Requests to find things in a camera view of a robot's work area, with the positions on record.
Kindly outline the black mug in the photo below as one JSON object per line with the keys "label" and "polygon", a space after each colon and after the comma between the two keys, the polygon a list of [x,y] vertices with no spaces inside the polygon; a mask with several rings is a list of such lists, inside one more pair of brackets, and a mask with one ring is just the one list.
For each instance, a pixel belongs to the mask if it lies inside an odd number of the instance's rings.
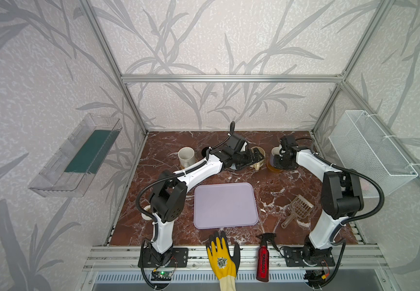
{"label": "black mug", "polygon": [[205,159],[207,159],[208,158],[208,156],[209,156],[209,154],[210,154],[210,151],[212,150],[212,148],[211,147],[209,147],[209,146],[207,146],[207,147],[204,147],[202,150],[201,150],[201,155],[202,155],[202,157],[203,158],[205,158]]}

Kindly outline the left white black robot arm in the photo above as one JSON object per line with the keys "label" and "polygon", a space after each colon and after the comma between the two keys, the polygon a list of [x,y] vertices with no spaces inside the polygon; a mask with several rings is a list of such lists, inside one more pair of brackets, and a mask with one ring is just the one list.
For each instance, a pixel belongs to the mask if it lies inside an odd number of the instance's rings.
{"label": "left white black robot arm", "polygon": [[158,255],[173,248],[173,224],[181,215],[186,195],[205,179],[226,170],[242,170],[264,159],[251,149],[245,138],[231,132],[224,141],[207,147],[197,163],[176,172],[165,170],[159,178],[139,192],[136,209],[152,220],[153,233],[148,246]]}

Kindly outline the green circuit board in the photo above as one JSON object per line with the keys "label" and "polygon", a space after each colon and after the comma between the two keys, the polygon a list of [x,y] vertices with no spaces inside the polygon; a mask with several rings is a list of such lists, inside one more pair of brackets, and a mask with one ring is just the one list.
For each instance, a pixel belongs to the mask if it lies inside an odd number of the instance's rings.
{"label": "green circuit board", "polygon": [[154,270],[152,272],[152,281],[171,281],[173,271]]}

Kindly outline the clear plastic wall bin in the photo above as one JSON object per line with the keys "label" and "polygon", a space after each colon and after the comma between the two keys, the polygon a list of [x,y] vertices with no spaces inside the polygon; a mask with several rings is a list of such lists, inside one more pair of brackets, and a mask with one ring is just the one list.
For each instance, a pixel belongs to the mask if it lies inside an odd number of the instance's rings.
{"label": "clear plastic wall bin", "polygon": [[45,198],[81,198],[122,128],[119,118],[87,114],[30,182],[29,189]]}

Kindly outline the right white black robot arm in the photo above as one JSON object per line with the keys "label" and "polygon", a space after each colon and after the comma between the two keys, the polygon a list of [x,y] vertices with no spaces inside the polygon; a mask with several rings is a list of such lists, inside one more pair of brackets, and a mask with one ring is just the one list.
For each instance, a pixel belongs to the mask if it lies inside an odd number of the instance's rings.
{"label": "right white black robot arm", "polygon": [[[280,138],[280,152],[274,156],[274,167],[294,170],[302,166],[322,182],[320,202],[321,216],[305,242],[305,254],[330,250],[332,246],[345,243],[336,242],[335,237],[348,223],[372,217],[385,202],[385,194],[377,182],[353,169],[338,166],[314,153],[307,146],[300,146],[295,136]],[[360,180],[369,182],[379,194],[377,206],[368,213],[357,215],[365,202]]]}

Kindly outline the yellow black work glove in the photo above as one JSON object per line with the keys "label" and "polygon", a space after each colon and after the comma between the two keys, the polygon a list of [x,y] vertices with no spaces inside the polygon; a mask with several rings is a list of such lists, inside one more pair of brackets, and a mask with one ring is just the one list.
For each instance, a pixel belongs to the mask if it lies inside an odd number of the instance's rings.
{"label": "yellow black work glove", "polygon": [[212,271],[217,277],[221,291],[236,291],[235,280],[240,267],[240,245],[234,244],[230,254],[228,238],[224,230],[215,231],[206,243],[207,255]]}

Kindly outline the beige yellow mug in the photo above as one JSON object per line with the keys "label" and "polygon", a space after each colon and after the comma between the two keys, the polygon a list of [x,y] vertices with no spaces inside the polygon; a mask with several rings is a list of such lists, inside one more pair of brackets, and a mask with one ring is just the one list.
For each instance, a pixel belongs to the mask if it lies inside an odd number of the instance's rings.
{"label": "beige yellow mug", "polygon": [[254,146],[251,148],[251,152],[254,154],[255,163],[250,165],[255,171],[260,170],[265,162],[266,153],[263,148]]}

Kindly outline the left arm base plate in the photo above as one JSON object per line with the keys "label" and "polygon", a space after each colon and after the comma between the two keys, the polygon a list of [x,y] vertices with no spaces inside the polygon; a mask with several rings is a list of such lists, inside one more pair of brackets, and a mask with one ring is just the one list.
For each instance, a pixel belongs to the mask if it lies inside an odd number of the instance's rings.
{"label": "left arm base plate", "polygon": [[147,247],[140,253],[139,267],[177,267],[184,268],[188,264],[189,249],[171,247],[165,253],[159,253],[153,247]]}

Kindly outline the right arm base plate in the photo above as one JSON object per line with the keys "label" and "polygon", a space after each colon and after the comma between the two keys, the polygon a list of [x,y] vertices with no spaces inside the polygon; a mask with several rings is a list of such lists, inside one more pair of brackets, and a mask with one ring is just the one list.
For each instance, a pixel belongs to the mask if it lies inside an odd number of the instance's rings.
{"label": "right arm base plate", "polygon": [[334,267],[332,248],[315,249],[309,246],[280,248],[281,256],[288,267]]}

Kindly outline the brown wooden round coaster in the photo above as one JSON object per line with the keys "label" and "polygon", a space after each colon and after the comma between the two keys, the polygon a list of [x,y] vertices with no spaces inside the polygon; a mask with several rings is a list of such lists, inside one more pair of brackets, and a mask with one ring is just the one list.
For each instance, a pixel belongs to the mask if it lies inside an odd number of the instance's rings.
{"label": "brown wooden round coaster", "polygon": [[269,160],[266,162],[266,167],[267,167],[267,168],[268,168],[271,172],[274,172],[274,173],[281,173],[281,172],[283,172],[283,170],[275,168],[275,167],[271,164],[271,162],[270,162]]}

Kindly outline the white mug lavender handle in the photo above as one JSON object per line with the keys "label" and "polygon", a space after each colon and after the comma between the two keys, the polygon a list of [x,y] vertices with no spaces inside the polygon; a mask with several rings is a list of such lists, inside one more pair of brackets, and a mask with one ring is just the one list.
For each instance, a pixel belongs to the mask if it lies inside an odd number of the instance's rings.
{"label": "white mug lavender handle", "polygon": [[271,150],[271,156],[274,157],[276,155],[280,155],[280,150],[281,150],[281,147],[280,146],[272,148],[272,150]]}

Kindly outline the white speckled mug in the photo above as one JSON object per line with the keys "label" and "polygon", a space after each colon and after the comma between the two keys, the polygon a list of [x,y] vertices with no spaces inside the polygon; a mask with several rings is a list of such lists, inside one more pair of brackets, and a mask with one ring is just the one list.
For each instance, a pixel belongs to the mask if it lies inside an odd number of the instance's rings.
{"label": "white speckled mug", "polygon": [[188,168],[197,162],[195,151],[191,147],[183,147],[178,151],[178,159],[182,169]]}

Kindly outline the red spray bottle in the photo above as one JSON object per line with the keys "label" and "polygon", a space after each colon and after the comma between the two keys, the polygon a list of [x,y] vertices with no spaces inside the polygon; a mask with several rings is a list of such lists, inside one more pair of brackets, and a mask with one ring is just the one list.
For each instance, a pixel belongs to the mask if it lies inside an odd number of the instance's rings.
{"label": "red spray bottle", "polygon": [[268,250],[268,243],[271,243],[273,248],[280,252],[278,248],[275,238],[275,233],[264,233],[258,235],[257,238],[260,240],[260,246],[258,249],[258,263],[257,263],[257,274],[256,279],[258,281],[267,283],[269,281],[269,250]]}

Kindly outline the pink object in basket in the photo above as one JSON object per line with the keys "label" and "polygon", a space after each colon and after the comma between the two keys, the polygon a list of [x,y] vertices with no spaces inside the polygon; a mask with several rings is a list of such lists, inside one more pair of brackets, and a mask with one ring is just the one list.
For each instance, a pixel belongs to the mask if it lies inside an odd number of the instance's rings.
{"label": "pink object in basket", "polygon": [[360,186],[361,186],[361,189],[362,189],[363,193],[374,188],[374,186],[369,181],[367,181],[365,179],[360,179]]}

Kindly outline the lavender plastic tray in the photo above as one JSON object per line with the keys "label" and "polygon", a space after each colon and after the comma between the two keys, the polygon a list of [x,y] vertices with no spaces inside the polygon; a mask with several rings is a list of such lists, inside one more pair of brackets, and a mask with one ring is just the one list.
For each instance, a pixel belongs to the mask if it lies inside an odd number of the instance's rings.
{"label": "lavender plastic tray", "polygon": [[197,229],[253,226],[258,221],[251,184],[211,184],[195,189],[194,226]]}

